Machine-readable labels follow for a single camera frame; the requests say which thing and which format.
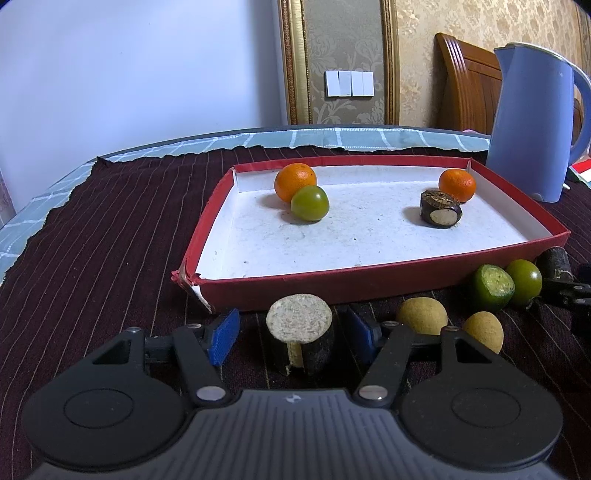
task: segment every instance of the cut green lime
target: cut green lime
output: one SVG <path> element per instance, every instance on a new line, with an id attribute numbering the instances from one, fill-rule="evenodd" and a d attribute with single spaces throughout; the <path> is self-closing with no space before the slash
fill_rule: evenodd
<path id="1" fill-rule="evenodd" d="M 503 308 L 515 292 L 511 276 L 496 265 L 481 265 L 472 281 L 473 302 L 478 311 L 496 312 Z"/>

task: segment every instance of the mandarin orange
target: mandarin orange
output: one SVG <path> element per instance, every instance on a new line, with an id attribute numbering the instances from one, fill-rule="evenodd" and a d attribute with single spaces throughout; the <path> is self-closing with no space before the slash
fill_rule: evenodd
<path id="1" fill-rule="evenodd" d="M 316 173 L 304 163 L 292 163 L 283 167 L 275 177 L 275 193 L 286 203 L 297 191 L 308 185 L 316 185 Z"/>
<path id="2" fill-rule="evenodd" d="M 439 190 L 451 195 L 458 202 L 465 203 L 476 192 L 476 180 L 466 170 L 450 168 L 439 177 Z"/>

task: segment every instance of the green tomato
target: green tomato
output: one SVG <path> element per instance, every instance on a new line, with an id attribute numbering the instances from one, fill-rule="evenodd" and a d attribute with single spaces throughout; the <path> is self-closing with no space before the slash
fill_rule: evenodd
<path id="1" fill-rule="evenodd" d="M 511 304 L 526 307 L 542 291 L 542 274 L 532 262 L 513 260 L 505 269 L 515 283 Z"/>
<path id="2" fill-rule="evenodd" d="M 329 198 L 316 185 L 300 188 L 291 198 L 291 212 L 308 222 L 317 222 L 329 212 Z"/>

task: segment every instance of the wooden chair back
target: wooden chair back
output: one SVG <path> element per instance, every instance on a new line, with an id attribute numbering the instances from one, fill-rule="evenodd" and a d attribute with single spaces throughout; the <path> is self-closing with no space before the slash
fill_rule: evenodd
<path id="1" fill-rule="evenodd" d="M 447 69 L 437 127 L 490 135 L 503 79 L 496 55 L 445 33 L 435 38 Z M 581 105 L 574 99 L 573 142 L 582 118 Z"/>

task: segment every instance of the wall switch panel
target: wall switch panel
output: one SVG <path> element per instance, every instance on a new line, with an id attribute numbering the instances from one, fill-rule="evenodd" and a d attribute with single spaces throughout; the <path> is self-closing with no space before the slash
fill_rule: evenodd
<path id="1" fill-rule="evenodd" d="M 328 97 L 374 96 L 373 72 L 326 70 L 324 78 Z"/>

